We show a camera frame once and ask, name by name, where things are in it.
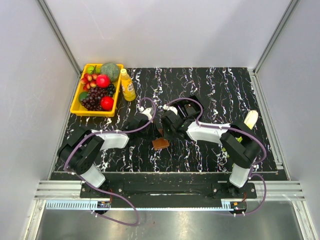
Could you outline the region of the brown leather card holder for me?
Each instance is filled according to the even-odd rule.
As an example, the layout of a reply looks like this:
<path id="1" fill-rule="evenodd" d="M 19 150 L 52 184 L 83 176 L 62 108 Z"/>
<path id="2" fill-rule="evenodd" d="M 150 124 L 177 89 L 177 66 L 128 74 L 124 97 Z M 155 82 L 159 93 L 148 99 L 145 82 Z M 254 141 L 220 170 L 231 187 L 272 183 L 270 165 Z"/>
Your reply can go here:
<path id="1" fill-rule="evenodd" d="M 160 134 L 160 137 L 158 137 L 152 141 L 153 148 L 156 151 L 168 148 L 170 146 L 169 141 L 164 139 L 164 137 L 163 137 L 163 129 L 159 129 L 158 132 Z"/>

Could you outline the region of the black plastic card box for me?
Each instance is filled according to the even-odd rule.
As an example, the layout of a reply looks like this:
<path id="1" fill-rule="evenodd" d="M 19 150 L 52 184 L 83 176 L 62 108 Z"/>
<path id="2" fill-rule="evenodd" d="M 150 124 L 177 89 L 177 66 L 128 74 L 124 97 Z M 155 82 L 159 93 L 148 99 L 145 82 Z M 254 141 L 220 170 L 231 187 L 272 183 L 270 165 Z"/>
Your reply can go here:
<path id="1" fill-rule="evenodd" d="M 195 95 L 177 98 L 169 102 L 167 106 L 176 108 L 177 114 L 184 119 L 196 119 L 201 115 L 201 109 L 204 108 Z"/>

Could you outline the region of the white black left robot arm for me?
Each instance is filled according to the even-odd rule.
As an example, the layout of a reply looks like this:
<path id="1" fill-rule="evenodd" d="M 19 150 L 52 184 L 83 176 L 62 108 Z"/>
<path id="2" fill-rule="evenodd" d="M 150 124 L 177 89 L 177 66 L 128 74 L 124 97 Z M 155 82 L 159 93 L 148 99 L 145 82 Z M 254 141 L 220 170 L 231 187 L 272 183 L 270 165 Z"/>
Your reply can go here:
<path id="1" fill-rule="evenodd" d="M 76 146 L 86 139 L 68 161 L 67 170 L 91 184 L 91 192 L 96 197 L 102 198 L 107 195 L 109 186 L 105 183 L 106 177 L 94 164 L 98 153 L 108 149 L 123 149 L 130 140 L 146 136 L 152 126 L 151 120 L 154 116 L 154 108 L 141 107 L 140 112 L 127 123 L 124 131 L 115 130 L 104 133 L 101 130 L 82 127 L 60 146 L 57 157 L 67 162 Z"/>

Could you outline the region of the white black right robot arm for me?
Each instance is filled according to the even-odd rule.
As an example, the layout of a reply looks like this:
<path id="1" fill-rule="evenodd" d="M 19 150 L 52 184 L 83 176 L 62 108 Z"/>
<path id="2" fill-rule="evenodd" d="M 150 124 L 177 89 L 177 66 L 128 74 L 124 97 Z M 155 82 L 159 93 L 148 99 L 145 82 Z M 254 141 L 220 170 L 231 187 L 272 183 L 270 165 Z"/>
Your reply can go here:
<path id="1" fill-rule="evenodd" d="M 233 123 L 213 124 L 197 121 L 199 113 L 193 112 L 188 116 L 182 110 L 168 105 L 164 105 L 163 109 L 161 122 L 164 138 L 222 145 L 233 164 L 227 192 L 233 198 L 243 195 L 252 164 L 263 146 L 253 132 L 258 121 L 258 112 L 251 110 L 244 120 Z"/>

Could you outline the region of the yellow juice bottle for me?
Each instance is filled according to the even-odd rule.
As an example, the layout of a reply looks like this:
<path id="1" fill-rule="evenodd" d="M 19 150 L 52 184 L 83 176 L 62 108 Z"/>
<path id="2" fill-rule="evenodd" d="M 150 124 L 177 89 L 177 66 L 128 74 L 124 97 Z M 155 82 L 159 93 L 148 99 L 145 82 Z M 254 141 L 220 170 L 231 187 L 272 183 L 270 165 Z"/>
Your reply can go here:
<path id="1" fill-rule="evenodd" d="M 131 77 L 125 68 L 120 70 L 120 79 L 124 99 L 129 102 L 134 101 L 136 99 L 135 88 Z"/>

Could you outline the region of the red pomegranate lower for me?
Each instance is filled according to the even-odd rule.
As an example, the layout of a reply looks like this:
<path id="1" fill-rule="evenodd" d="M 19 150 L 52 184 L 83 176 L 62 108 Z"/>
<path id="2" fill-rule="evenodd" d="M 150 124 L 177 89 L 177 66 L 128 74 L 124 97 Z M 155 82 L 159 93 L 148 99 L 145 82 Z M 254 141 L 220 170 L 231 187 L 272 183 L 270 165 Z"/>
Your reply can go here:
<path id="1" fill-rule="evenodd" d="M 114 99 L 110 96 L 105 96 L 100 100 L 100 106 L 104 111 L 111 111 L 113 109 Z"/>

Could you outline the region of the red pomegranate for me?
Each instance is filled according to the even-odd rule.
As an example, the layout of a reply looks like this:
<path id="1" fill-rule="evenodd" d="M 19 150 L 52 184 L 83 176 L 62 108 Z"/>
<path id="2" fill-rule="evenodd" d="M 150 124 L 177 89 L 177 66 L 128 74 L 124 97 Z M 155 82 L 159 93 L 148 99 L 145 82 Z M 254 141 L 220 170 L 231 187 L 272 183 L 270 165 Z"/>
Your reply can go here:
<path id="1" fill-rule="evenodd" d="M 104 111 L 111 111 L 113 109 L 114 99 L 110 96 L 105 96 L 100 100 L 100 106 Z"/>
<path id="2" fill-rule="evenodd" d="M 111 81 L 109 77 L 105 74 L 100 74 L 96 78 L 96 85 L 99 88 L 107 88 L 110 85 Z"/>

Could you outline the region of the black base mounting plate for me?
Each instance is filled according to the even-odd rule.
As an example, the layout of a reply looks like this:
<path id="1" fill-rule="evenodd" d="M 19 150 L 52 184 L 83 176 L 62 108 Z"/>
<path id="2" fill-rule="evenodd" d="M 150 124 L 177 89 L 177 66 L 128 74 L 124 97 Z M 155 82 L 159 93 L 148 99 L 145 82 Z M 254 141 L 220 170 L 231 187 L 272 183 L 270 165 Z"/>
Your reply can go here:
<path id="1" fill-rule="evenodd" d="M 237 188 L 228 173 L 106 173 L 101 189 L 112 192 L 112 208 L 220 207 L 222 199 L 257 199 L 253 183 Z"/>

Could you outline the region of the black grape bunch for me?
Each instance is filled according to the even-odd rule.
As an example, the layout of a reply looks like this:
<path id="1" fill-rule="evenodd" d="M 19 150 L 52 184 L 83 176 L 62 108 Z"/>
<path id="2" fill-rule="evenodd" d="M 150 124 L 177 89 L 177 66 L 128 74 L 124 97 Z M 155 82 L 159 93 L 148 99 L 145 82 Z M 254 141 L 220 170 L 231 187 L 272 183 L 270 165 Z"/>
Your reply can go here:
<path id="1" fill-rule="evenodd" d="M 111 83 L 107 88 L 106 88 L 106 96 L 107 97 L 113 97 L 115 92 L 116 92 L 116 87 L 113 83 Z"/>

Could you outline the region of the dark purple grape bunch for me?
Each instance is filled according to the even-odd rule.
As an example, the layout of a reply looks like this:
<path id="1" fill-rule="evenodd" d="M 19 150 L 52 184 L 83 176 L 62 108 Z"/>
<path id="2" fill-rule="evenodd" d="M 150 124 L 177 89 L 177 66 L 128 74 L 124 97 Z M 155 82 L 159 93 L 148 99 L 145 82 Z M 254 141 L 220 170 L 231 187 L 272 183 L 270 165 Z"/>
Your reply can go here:
<path id="1" fill-rule="evenodd" d="M 88 96 L 80 104 L 88 111 L 102 111 L 100 102 L 106 97 L 107 89 L 95 87 L 88 91 Z"/>

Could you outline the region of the red pomegranate upper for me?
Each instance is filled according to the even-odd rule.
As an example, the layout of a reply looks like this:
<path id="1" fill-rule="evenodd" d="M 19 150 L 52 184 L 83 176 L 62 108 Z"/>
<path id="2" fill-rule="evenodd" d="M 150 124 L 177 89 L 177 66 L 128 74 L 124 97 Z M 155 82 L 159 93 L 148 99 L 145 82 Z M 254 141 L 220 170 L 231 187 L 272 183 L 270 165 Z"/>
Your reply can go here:
<path id="1" fill-rule="evenodd" d="M 96 78 L 96 85 L 99 88 L 107 88 L 110 85 L 111 81 L 109 77 L 105 74 L 100 74 Z"/>

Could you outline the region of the green melon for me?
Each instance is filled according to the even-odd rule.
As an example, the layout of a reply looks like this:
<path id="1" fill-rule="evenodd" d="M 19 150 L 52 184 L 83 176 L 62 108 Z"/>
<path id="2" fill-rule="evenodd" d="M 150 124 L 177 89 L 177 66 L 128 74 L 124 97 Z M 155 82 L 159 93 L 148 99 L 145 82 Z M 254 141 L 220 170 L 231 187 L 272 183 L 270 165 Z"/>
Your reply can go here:
<path id="1" fill-rule="evenodd" d="M 100 67 L 100 73 L 107 75 L 112 83 L 119 79 L 120 70 L 119 66 L 113 62 L 105 63 Z"/>

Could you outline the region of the yellow plastic fruit tray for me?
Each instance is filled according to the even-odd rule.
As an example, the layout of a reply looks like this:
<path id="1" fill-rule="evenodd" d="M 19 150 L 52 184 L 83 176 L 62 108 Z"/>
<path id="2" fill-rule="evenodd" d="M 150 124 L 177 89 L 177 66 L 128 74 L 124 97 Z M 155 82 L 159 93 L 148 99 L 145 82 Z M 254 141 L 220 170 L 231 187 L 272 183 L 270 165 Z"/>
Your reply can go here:
<path id="1" fill-rule="evenodd" d="M 123 68 L 112 62 L 86 64 L 70 112 L 81 117 L 114 117 Z"/>

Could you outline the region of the green lime fruit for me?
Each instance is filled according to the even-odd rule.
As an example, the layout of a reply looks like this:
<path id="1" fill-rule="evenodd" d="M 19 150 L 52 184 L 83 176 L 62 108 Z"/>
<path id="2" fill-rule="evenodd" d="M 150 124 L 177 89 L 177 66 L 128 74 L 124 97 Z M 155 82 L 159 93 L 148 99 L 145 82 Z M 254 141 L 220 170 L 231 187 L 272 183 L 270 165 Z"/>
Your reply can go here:
<path id="1" fill-rule="evenodd" d="M 88 97 L 88 94 L 89 93 L 87 91 L 81 92 L 78 96 L 78 101 L 81 103 L 84 99 Z"/>

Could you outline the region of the small red fruit cluster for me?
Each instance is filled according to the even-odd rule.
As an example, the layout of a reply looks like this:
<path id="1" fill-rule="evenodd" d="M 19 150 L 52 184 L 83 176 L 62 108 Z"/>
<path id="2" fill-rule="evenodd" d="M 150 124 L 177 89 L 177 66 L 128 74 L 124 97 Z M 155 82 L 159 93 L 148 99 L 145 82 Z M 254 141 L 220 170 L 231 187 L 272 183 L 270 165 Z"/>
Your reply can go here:
<path id="1" fill-rule="evenodd" d="M 97 76 L 98 76 L 97 74 L 85 73 L 80 80 L 80 84 L 82 85 L 82 90 L 85 92 L 88 92 L 90 89 L 94 89 L 97 86 L 96 84 Z"/>

